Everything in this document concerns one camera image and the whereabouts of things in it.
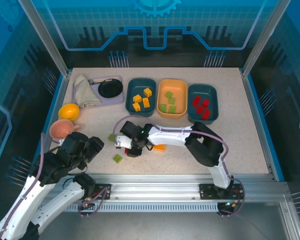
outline tray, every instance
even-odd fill
[[[192,106],[195,97],[201,97],[199,105],[202,105],[204,99],[209,99],[207,109],[211,111],[207,120],[202,119],[202,114],[196,113],[196,107]],[[201,122],[205,125],[212,124],[219,116],[217,90],[207,84],[192,84],[188,89],[188,120],[192,123]]]
[[[114,75],[114,76],[102,76],[102,77],[96,77],[96,78],[90,78],[89,80],[106,80],[106,79],[118,79],[120,82],[122,82],[122,77],[119,75]],[[98,106],[90,106],[88,108],[98,108],[98,107],[102,107],[102,106],[106,106],[106,105],[113,105],[113,104],[121,104],[123,103],[123,101],[125,100],[125,95],[124,95],[124,91],[122,91],[122,93],[120,93],[118,96],[112,97],[112,98],[105,98],[103,96],[101,96],[98,92],[98,88],[100,83],[96,83],[94,85],[91,85],[90,88],[93,90],[93,92],[95,93],[95,95],[100,99],[101,104]],[[73,86],[73,91],[72,91],[72,102],[76,103],[75,100],[75,94],[76,94],[76,88],[75,86]]]
[[[174,104],[168,103],[168,98],[165,96],[166,92],[171,92],[172,97],[175,98]],[[160,111],[161,104],[166,104],[166,112]],[[175,113],[168,113],[170,106],[176,106]],[[188,107],[188,85],[177,79],[164,79],[159,84],[158,97],[156,109],[159,115],[168,119],[180,119],[186,112]]]
[[[150,107],[145,108],[143,103],[140,102],[141,111],[135,111],[132,104],[134,103],[133,97],[135,95],[140,95],[142,98],[145,98],[144,89],[149,88],[152,91],[152,96],[149,97]],[[125,100],[125,109],[129,112],[130,115],[139,115],[143,117],[150,117],[156,107],[156,93],[157,93],[157,84],[151,78],[134,78],[128,84],[128,89],[126,91],[126,100]]]

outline red block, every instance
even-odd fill
[[[206,109],[209,106],[209,102],[210,102],[209,99],[204,99],[203,103],[202,103],[202,106]]]
[[[197,113],[197,114],[202,114],[202,112],[204,111],[204,107],[203,106],[198,106],[197,108],[196,108],[196,110],[195,110],[195,112]]]
[[[203,120],[208,120],[210,116],[211,111],[209,109],[206,109],[202,115]]]
[[[200,96],[195,96],[195,98],[192,102],[192,106],[195,107],[195,108],[198,107],[200,101],[201,101],[201,97]]]

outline dark teal tray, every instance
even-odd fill
[[[192,106],[192,102],[195,97],[201,97],[201,101],[199,105],[201,106],[204,99],[209,99],[209,106],[207,109],[211,111],[208,120],[203,120],[202,114],[196,113],[196,107]],[[219,108],[218,108],[218,97],[217,90],[207,84],[192,84],[188,88],[188,120],[192,123],[201,122],[205,125],[212,124],[219,116]]]
[[[152,91],[152,96],[149,97],[150,107],[145,108],[144,104],[140,102],[141,111],[135,111],[132,104],[134,103],[133,97],[135,95],[140,95],[142,98],[145,98],[144,89],[149,88]],[[130,115],[138,115],[143,117],[150,117],[154,114],[156,108],[156,99],[157,99],[157,84],[151,78],[134,78],[128,84],[128,89],[125,98],[125,109],[129,112]]]

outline cup handle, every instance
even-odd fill
[[[73,126],[73,131],[74,131],[74,132],[80,132],[80,131],[81,131],[81,126],[80,126],[79,124],[74,125],[74,126]]]

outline pink cup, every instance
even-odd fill
[[[60,119],[51,125],[49,133],[53,139],[61,140],[65,139],[70,133],[79,132],[80,130],[80,125],[74,125],[68,119]]]

